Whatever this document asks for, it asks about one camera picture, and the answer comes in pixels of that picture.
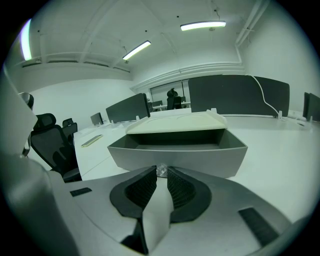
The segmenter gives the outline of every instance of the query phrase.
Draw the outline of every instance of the white lid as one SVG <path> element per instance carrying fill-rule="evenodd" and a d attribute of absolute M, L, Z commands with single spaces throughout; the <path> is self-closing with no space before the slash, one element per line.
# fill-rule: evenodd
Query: white lid
<path fill-rule="evenodd" d="M 227 128 L 224 116 L 207 110 L 163 117 L 144 117 L 125 129 L 126 134 L 154 134 Z"/>

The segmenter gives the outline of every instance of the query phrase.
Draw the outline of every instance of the black rectangular slot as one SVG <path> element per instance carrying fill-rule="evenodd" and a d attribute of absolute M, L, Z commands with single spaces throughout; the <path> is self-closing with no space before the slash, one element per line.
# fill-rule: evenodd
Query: black rectangular slot
<path fill-rule="evenodd" d="M 71 196 L 73 197 L 76 197 L 76 196 L 80 196 L 82 194 L 85 194 L 85 193 L 88 193 L 88 192 L 91 192 L 92 190 L 88 187 L 84 187 L 84 188 L 80 188 L 80 189 L 77 189 L 77 190 L 72 190 L 70 191 L 71 193 Z"/>
<path fill-rule="evenodd" d="M 238 212 L 262 247 L 279 236 L 254 208 L 251 207 Z"/>

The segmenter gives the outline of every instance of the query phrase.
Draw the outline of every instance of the white ceiling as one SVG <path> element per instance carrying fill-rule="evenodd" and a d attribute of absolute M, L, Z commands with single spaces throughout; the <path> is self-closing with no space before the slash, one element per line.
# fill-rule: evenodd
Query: white ceiling
<path fill-rule="evenodd" d="M 132 70 L 167 51 L 234 44 L 255 0 L 53 0 L 32 19 L 32 60 L 92 62 Z M 218 20 L 226 26 L 181 31 L 180 25 Z M 126 64 L 122 57 L 149 40 Z"/>

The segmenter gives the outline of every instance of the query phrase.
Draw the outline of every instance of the power cord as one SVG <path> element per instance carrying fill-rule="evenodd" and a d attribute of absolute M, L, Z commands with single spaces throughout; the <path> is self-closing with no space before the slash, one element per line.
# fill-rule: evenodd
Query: power cord
<path fill-rule="evenodd" d="M 258 81 L 252 74 L 246 74 L 246 76 L 252 77 L 252 78 L 257 82 L 257 84 L 259 85 L 259 87 L 260 87 L 260 89 L 261 89 L 262 98 L 263 98 L 264 103 L 265 103 L 266 105 L 268 105 L 270 108 L 272 108 L 272 109 L 276 112 L 277 117 L 278 117 L 278 116 L 279 116 L 278 111 L 277 111 L 273 106 L 271 106 L 269 103 L 266 102 L 266 100 L 265 100 L 265 95 L 264 95 L 264 90 L 262 90 L 262 87 L 261 87 L 259 81 Z"/>

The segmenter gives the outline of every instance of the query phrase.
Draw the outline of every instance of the ceiling light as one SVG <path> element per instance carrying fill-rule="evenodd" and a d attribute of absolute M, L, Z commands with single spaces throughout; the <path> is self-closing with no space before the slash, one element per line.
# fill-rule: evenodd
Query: ceiling light
<path fill-rule="evenodd" d="M 225 21 L 200 21 L 200 22 L 194 22 L 189 24 L 181 25 L 181 30 L 193 30 L 193 29 L 200 29 L 200 28 L 212 28 L 212 27 L 224 27 L 226 26 Z"/>
<path fill-rule="evenodd" d="M 140 52 L 142 49 L 146 48 L 147 46 L 151 45 L 149 41 L 145 41 L 144 43 L 140 44 L 136 48 L 134 48 L 132 51 L 130 51 L 126 56 L 123 57 L 123 59 L 126 61 L 136 53 Z"/>
<path fill-rule="evenodd" d="M 29 19 L 21 30 L 21 48 L 24 60 L 31 60 L 30 44 L 29 44 L 29 28 L 31 19 Z"/>

